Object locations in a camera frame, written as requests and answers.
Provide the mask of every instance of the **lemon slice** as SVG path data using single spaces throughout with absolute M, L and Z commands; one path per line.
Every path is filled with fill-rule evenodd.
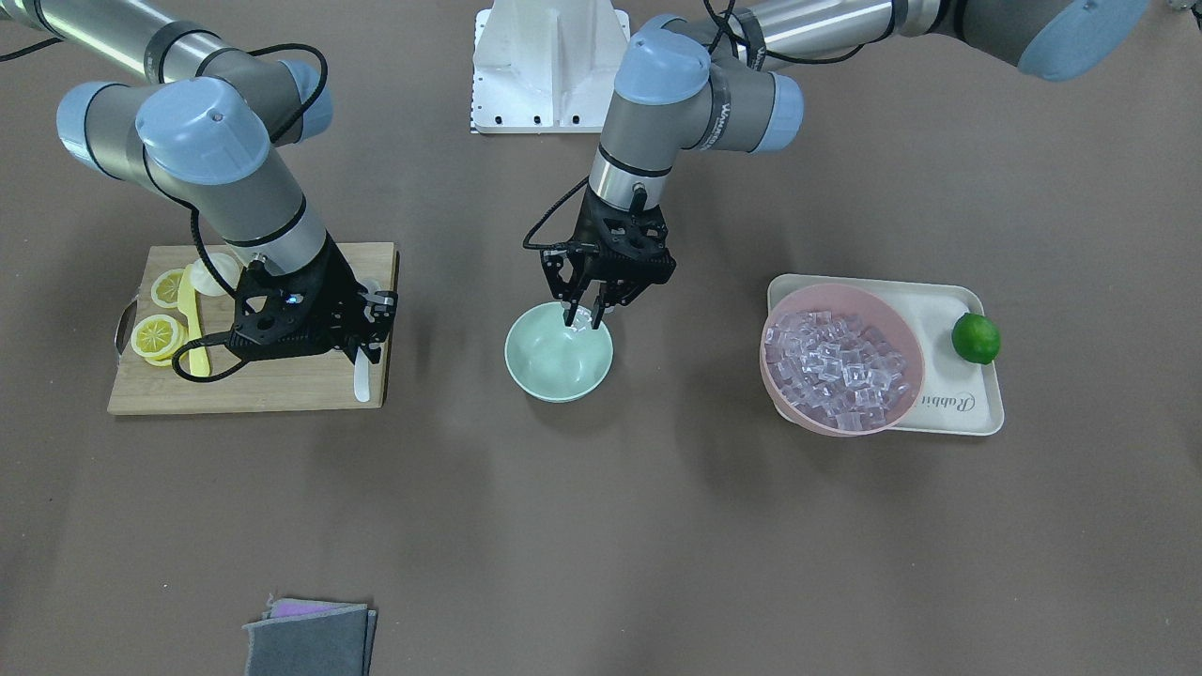
M 163 360 L 147 360 L 147 363 L 150 364 L 150 366 L 157 366 L 160 368 L 161 367 L 169 367 L 171 366 L 171 355 L 167 355 L 167 358 L 163 358 Z
M 150 286 L 150 300 L 160 308 L 174 308 L 179 304 L 179 280 L 184 277 L 184 268 L 168 269 L 154 280 Z
M 153 314 L 133 327 L 130 346 L 133 354 L 147 361 L 169 360 L 171 355 L 184 344 L 184 326 L 175 318 L 165 314 Z

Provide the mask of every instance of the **brown table surface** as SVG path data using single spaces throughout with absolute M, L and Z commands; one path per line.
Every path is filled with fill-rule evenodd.
M 105 413 L 117 315 L 186 214 L 58 142 L 71 87 L 131 76 L 77 46 L 0 66 L 0 672 L 239 674 L 272 593 L 379 607 L 375 676 L 1202 672 L 1185 14 L 1150 2 L 1060 85 L 945 37 L 786 71 L 798 140 L 682 155 L 676 277 L 612 316 L 602 386 L 551 405 L 501 358 L 548 298 L 518 243 L 596 137 L 468 134 L 483 4 L 161 5 L 329 57 L 335 123 L 282 154 L 335 238 L 398 244 L 388 399 Z M 0 25 L 4 51 L 40 38 Z M 754 350 L 783 272 L 976 291 L 1005 333 L 1005 427 L 786 423 Z

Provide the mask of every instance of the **metal handle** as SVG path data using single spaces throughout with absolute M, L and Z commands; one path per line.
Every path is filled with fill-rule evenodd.
M 121 352 L 130 344 L 130 334 L 133 328 L 133 318 L 138 310 L 138 293 L 133 292 L 130 304 L 121 310 L 121 316 L 117 320 L 117 331 L 113 332 L 113 349 L 117 350 L 117 363 L 121 363 Z

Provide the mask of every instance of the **folded towel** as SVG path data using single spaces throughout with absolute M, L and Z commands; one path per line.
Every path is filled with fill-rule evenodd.
M 365 604 L 280 599 L 246 624 L 246 676 L 367 676 L 376 612 Z

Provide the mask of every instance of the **blue joint cap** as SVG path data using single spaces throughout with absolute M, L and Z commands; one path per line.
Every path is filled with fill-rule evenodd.
M 644 106 L 686 101 L 709 82 L 709 52 L 695 40 L 651 28 L 630 37 L 613 90 Z
M 55 123 L 59 128 L 59 141 L 67 149 L 67 153 L 79 160 L 84 166 L 91 167 L 101 173 L 105 170 L 96 164 L 96 158 L 88 147 L 88 108 L 91 100 L 102 89 L 118 85 L 115 82 L 85 82 L 67 91 L 67 95 L 59 102 L 59 112 Z
M 280 63 L 292 73 L 292 81 L 297 83 L 297 94 L 300 96 L 300 102 L 305 102 L 313 95 L 314 90 L 317 89 L 317 81 L 321 79 L 321 73 L 304 61 Z M 329 129 L 332 121 L 334 121 L 334 97 L 329 94 L 329 87 L 326 87 L 321 96 L 317 96 L 317 100 L 313 102 L 313 106 L 300 118 L 300 138 L 297 138 L 297 143 L 326 131 Z
M 155 164 L 197 185 L 246 178 L 272 147 L 263 120 L 238 90 L 212 77 L 163 87 L 142 103 L 133 124 Z
M 1147 8 L 1148 0 L 1073 0 L 1027 46 L 1018 70 L 1048 82 L 1083 75 L 1126 40 Z
M 772 101 L 772 115 L 768 117 L 768 129 L 752 153 L 772 153 L 781 150 L 793 142 L 797 131 L 802 129 L 805 117 L 805 99 L 802 88 L 792 78 L 770 73 L 776 84 L 776 95 Z
M 648 20 L 645 24 L 643 24 L 643 28 L 639 30 L 643 31 L 649 28 L 664 28 L 672 22 L 683 22 L 683 20 L 684 17 L 678 17 L 676 14 L 656 14 L 651 17 L 650 20 Z

